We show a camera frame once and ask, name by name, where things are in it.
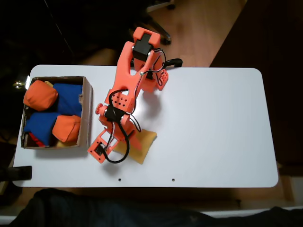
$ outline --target dark fabric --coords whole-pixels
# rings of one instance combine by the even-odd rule
[[[79,103],[79,95],[82,94],[82,85],[54,84],[53,88],[58,92],[58,109],[62,115],[81,117],[82,106]]]
[[[56,189],[37,192],[12,227],[299,227],[303,210],[269,211],[235,218],[213,218],[195,211],[150,207],[77,196]]]

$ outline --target white table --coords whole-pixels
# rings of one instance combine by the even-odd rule
[[[85,149],[30,150],[18,140],[14,166],[32,166],[23,187],[273,187],[278,181],[261,73],[256,69],[176,68],[163,91],[140,92],[135,117],[158,134],[143,165],[130,157],[100,164]],[[30,77],[85,76],[93,111],[116,67],[38,65]],[[103,125],[93,114],[91,141]],[[120,154],[112,152],[117,160]]]

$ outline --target cable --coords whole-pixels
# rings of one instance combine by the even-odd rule
[[[110,104],[112,107],[114,107],[113,101],[112,101],[113,95],[116,94],[116,93],[119,93],[119,92],[123,92],[123,91],[127,91],[127,89],[116,90],[116,91],[113,91],[112,93],[110,93],[110,95],[109,95],[109,97],[108,97],[108,101],[109,101],[109,104]],[[108,162],[113,163],[113,164],[118,164],[118,163],[120,163],[120,162],[123,162],[123,161],[127,158],[128,154],[129,154],[129,149],[130,149],[128,135],[126,134],[126,132],[125,132],[124,128],[122,127],[120,121],[117,121],[116,123],[118,124],[118,126],[119,126],[119,128],[120,128],[122,134],[124,135],[124,138],[125,138],[125,141],[126,141],[126,153],[125,153],[125,155],[123,156],[123,158],[121,158],[120,160],[118,160],[118,161],[112,161],[112,160],[110,160],[110,159],[108,158],[108,155],[107,155],[106,152],[102,152],[102,154],[104,155],[105,159],[106,159]],[[114,130],[112,130],[112,133],[111,133],[111,135],[110,135],[108,141],[111,141],[111,139],[112,139],[112,137],[113,137],[113,134],[114,134]]]
[[[165,62],[166,62],[166,55],[165,55],[165,52],[164,52],[161,48],[154,49],[154,51],[155,51],[155,53],[157,53],[157,52],[163,53],[163,55],[164,55],[164,62],[163,62],[163,64],[162,64],[162,67],[161,67],[159,70],[147,70],[147,71],[145,71],[142,75],[144,75],[144,74],[147,73],[147,72],[155,72],[156,78],[157,78],[157,82],[158,82],[159,86],[162,86],[162,85],[163,85],[163,82],[162,82],[161,78],[158,77],[157,72],[160,72],[162,69],[164,69]],[[161,57],[161,55],[159,55],[158,58],[156,59],[154,65],[153,65],[153,69],[155,69],[155,64],[157,63],[157,61],[159,60],[160,57]]]
[[[115,131],[115,123],[114,122],[112,122],[112,132],[110,133],[110,137],[109,137],[109,139],[108,139],[108,142],[107,142],[107,145],[106,145],[106,147],[105,147],[105,150],[107,150],[107,148],[109,147],[109,145],[111,144],[111,142],[113,141],[113,135],[114,135],[114,131]]]
[[[129,116],[130,116],[129,119],[134,123],[134,125],[136,126],[138,132],[142,132],[142,128],[141,128],[139,122],[137,121],[137,119],[132,114],[130,114]]]

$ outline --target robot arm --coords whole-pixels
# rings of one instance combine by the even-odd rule
[[[134,43],[126,42],[118,60],[116,78],[113,88],[109,90],[105,103],[99,104],[96,114],[105,126],[102,133],[92,143],[88,152],[100,163],[106,159],[110,163],[120,163],[126,159],[130,144],[141,149],[141,144],[136,138],[138,129],[131,116],[136,108],[136,99],[140,90],[153,92],[154,89],[162,90],[168,81],[168,74],[164,69],[158,33],[138,27],[134,33]],[[130,74],[131,60],[134,58],[135,75]],[[105,141],[102,136],[110,133],[110,138]],[[126,143],[126,153],[118,161],[108,158],[109,153],[119,141]]]

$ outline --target blue fabric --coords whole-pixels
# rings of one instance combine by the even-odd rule
[[[82,94],[82,85],[54,84],[53,88],[58,92],[57,112],[81,117],[82,106],[79,103],[79,95]]]
[[[35,112],[27,120],[24,127],[24,132],[31,132],[38,140],[43,142],[46,146],[50,145],[50,138],[52,135],[53,126],[57,120],[59,113]]]

